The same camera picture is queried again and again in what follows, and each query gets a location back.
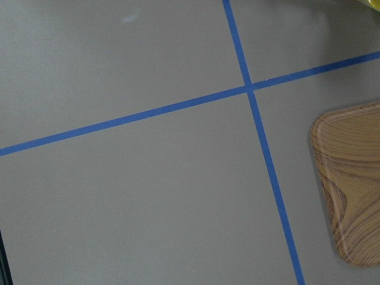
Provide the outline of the yellow mug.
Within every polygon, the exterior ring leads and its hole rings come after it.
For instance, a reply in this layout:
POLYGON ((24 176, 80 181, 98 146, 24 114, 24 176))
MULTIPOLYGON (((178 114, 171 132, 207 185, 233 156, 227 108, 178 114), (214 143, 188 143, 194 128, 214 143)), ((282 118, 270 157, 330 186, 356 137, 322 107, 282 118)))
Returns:
POLYGON ((357 0, 357 1, 377 12, 380 12, 380 0, 357 0))

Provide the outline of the wooden cutting board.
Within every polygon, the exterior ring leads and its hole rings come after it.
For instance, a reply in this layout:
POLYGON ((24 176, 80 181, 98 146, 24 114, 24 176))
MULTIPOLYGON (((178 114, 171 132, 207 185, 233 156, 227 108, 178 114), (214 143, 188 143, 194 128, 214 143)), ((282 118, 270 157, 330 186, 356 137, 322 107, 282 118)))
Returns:
POLYGON ((325 113, 310 136, 338 255, 379 265, 379 102, 325 113))

